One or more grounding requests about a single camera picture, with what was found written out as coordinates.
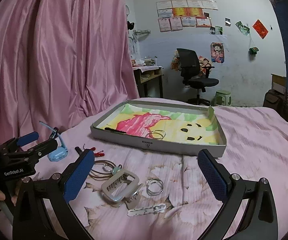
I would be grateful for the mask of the black hair clip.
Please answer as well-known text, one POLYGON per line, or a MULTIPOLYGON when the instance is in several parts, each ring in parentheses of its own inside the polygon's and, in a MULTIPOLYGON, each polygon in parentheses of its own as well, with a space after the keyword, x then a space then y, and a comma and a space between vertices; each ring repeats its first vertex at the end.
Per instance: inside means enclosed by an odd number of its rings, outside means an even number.
POLYGON ((83 153, 83 151, 81 150, 80 147, 75 147, 75 151, 78 153, 78 155, 81 155, 83 153))

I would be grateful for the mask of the grey square hair claw clip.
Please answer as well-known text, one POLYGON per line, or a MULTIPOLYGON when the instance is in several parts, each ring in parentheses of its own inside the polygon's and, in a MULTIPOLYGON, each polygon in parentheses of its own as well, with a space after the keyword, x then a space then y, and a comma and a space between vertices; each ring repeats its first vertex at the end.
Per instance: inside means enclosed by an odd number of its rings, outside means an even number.
POLYGON ((143 187, 137 175, 121 169, 105 181, 102 186, 104 200, 113 207, 126 204, 127 209, 136 208, 140 201, 139 191, 143 187))

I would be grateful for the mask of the silver bangle set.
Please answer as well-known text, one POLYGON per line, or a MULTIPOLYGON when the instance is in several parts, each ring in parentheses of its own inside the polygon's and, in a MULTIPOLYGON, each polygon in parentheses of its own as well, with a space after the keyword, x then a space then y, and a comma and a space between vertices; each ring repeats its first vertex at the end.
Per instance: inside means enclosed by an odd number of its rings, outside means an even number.
POLYGON ((162 194, 164 191, 164 184, 162 180, 156 178, 156 179, 150 179, 147 181, 146 184, 146 193, 149 196, 158 196, 162 194))

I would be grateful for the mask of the pink floral bed sheet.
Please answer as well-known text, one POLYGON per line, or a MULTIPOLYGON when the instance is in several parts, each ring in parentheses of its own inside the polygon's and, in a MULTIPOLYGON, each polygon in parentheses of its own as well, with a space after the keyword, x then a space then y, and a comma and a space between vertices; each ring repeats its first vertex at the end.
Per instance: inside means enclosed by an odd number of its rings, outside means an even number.
MULTIPOLYGON (((243 179, 267 178, 273 192, 278 238, 288 238, 288 122, 263 107, 216 107, 226 136, 219 162, 243 179)), ((42 158, 34 180, 50 178, 77 159, 75 147, 96 148, 105 159, 135 173, 142 184, 158 178, 164 190, 149 196, 141 189, 139 207, 164 203, 164 213, 129 217, 125 205, 112 207, 100 196, 101 182, 88 178, 71 207, 95 239, 198 239, 221 207, 206 182, 196 157, 164 154, 95 139, 90 127, 101 113, 90 116, 62 136, 68 156, 51 162, 42 158)))

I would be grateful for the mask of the colourful bear drawing paper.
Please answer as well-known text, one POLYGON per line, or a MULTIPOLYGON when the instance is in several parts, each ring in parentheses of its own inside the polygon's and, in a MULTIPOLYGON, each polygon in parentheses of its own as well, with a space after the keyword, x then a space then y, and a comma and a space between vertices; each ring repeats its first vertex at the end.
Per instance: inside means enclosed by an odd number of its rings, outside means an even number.
POLYGON ((223 136, 212 107, 184 113, 137 107, 129 103, 120 107, 96 126, 102 130, 120 131, 123 134, 147 137, 148 132, 162 129, 163 141, 194 145, 221 145, 223 136))

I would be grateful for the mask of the grey shallow box tray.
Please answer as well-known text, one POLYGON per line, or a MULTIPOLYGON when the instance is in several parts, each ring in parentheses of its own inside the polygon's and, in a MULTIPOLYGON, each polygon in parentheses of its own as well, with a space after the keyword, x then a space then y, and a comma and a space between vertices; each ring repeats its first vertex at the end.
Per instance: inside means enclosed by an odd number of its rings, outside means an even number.
POLYGON ((223 156, 227 140, 211 106, 128 100, 90 126, 96 139, 169 154, 223 156))

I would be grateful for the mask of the thin bangles in tray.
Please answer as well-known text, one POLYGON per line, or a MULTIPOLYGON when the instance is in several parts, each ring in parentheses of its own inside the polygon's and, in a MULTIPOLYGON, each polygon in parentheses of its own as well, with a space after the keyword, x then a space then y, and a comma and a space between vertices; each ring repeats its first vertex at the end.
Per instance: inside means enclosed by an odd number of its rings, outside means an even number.
POLYGON ((148 132, 147 137, 155 140, 163 140, 166 136, 166 132, 162 129, 156 129, 148 132))

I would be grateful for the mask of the green plastic stool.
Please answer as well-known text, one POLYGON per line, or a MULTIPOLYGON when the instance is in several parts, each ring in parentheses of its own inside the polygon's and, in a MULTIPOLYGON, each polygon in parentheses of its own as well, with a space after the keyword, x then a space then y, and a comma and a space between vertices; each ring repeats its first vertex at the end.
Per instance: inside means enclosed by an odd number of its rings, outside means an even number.
POLYGON ((231 106, 231 92, 227 90, 217 90, 213 100, 215 106, 231 106))

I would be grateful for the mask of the pink satin curtain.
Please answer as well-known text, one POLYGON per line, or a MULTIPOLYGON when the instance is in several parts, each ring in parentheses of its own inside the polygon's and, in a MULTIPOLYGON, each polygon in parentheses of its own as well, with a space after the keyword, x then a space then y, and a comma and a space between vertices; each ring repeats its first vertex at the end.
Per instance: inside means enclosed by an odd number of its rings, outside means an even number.
POLYGON ((138 96, 124 0, 0 2, 0 143, 138 96))

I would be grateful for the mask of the wooden desk with clutter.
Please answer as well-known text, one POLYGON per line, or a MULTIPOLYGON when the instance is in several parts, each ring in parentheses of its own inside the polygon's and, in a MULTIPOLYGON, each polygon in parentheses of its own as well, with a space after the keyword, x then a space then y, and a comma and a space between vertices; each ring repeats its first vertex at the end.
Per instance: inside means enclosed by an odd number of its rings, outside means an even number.
POLYGON ((159 97, 164 97, 162 84, 162 66, 158 65, 158 58, 131 59, 133 74, 140 97, 148 97, 148 82, 157 79, 159 97))

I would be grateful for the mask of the cardboard box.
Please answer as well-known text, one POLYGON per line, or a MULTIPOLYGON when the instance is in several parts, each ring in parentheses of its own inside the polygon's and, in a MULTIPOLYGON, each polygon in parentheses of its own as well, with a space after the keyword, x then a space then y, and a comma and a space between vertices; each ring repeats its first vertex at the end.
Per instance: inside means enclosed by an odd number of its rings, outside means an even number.
POLYGON ((276 74, 271 74, 271 88, 275 92, 285 94, 286 92, 287 78, 276 74))

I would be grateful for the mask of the anime character poster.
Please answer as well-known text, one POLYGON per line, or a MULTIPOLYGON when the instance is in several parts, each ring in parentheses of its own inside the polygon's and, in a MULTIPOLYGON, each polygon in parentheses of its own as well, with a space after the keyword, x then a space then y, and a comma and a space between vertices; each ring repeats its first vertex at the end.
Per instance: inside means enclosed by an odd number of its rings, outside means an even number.
POLYGON ((215 63, 224 63, 224 45, 219 42, 211 43, 211 61, 215 63))

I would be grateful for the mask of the green hanging wall pouch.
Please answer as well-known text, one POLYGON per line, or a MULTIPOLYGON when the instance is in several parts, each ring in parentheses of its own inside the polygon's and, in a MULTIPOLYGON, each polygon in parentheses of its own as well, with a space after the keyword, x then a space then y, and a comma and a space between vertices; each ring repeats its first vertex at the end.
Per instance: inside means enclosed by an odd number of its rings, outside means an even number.
POLYGON ((251 47, 249 48, 249 54, 250 55, 256 55, 259 49, 257 47, 251 47))

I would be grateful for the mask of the red square wall paper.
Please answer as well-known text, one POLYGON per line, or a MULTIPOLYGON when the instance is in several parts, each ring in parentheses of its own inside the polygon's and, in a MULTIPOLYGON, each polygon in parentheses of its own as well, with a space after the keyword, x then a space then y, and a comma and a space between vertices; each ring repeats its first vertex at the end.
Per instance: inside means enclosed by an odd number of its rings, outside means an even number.
POLYGON ((257 20, 252 27, 258 33, 261 39, 264 39, 269 33, 268 29, 263 25, 260 20, 257 20))

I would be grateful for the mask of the wall certificates group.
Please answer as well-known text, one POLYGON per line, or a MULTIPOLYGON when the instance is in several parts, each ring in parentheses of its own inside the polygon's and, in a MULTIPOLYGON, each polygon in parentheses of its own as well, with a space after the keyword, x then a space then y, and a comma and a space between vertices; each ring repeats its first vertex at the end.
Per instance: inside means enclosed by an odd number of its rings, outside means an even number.
POLYGON ((184 28, 211 28, 211 17, 204 10, 218 10, 214 0, 168 0, 156 2, 160 32, 184 28))

